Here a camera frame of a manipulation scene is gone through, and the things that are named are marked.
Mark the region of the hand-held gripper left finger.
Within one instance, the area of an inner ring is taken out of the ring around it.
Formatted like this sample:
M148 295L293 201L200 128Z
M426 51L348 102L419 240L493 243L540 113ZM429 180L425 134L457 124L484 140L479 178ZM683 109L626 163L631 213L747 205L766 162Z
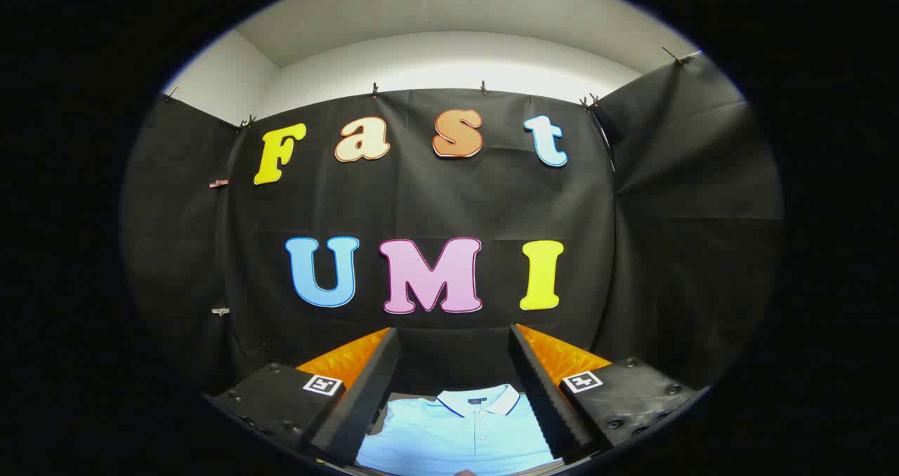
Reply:
M209 402L290 454L352 466L399 354L398 330L385 328L296 367L264 364Z

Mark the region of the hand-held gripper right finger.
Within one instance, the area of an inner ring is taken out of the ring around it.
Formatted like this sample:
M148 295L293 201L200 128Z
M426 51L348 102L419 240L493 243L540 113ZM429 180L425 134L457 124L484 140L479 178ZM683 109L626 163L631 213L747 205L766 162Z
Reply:
M580 463L648 439L703 396L635 357L610 362L521 324L508 351L553 457Z

